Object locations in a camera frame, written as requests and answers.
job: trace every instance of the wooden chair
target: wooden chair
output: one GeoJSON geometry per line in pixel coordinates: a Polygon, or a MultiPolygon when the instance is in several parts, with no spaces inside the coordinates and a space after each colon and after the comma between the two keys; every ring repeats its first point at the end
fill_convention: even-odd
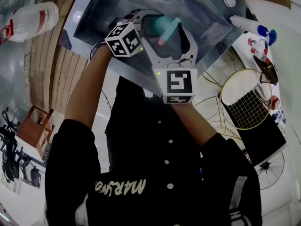
{"type": "Polygon", "coordinates": [[[50,120],[53,111],[51,109],[47,113],[33,105],[16,135],[16,140],[23,147],[23,151],[39,161],[43,159],[54,129],[50,120]]]}

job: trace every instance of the blue cap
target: blue cap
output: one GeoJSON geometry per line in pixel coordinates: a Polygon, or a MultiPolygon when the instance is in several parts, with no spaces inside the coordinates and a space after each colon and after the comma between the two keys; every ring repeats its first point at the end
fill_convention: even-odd
{"type": "Polygon", "coordinates": [[[277,33],[273,29],[271,32],[269,32],[269,46],[271,46],[273,43],[275,43],[277,40],[277,33]]]}
{"type": "Polygon", "coordinates": [[[257,28],[257,32],[259,35],[263,36],[263,37],[267,37],[268,36],[268,29],[265,26],[259,25],[257,28]]]}

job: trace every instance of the black shirt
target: black shirt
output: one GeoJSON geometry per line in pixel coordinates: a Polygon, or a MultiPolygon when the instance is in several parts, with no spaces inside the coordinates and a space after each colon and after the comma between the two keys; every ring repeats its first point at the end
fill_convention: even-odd
{"type": "Polygon", "coordinates": [[[241,211],[261,225],[258,177],[235,142],[217,134],[199,148],[171,106],[122,77],[106,135],[110,172],[101,174],[93,132],[61,125],[46,171],[50,225],[74,225],[86,195],[90,226],[229,225],[238,176],[248,176],[241,211]]]}

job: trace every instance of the wooden floor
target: wooden floor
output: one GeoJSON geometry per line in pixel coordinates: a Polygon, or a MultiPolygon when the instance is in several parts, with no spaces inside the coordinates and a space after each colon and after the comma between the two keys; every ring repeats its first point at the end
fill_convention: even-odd
{"type": "Polygon", "coordinates": [[[68,99],[88,60],[58,45],[61,31],[75,0],[54,2],[60,11],[57,25],[27,41],[25,77],[28,74],[31,103],[44,111],[64,114],[68,99]]]}

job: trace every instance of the black and white marker cube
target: black and white marker cube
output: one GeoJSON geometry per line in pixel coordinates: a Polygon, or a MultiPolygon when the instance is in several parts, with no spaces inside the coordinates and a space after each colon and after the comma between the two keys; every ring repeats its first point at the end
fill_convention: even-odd
{"type": "Polygon", "coordinates": [[[115,57],[131,57],[143,50],[133,23],[117,24],[104,40],[115,57]]]}
{"type": "Polygon", "coordinates": [[[154,69],[165,104],[190,103],[197,93],[197,69],[154,69]]]}

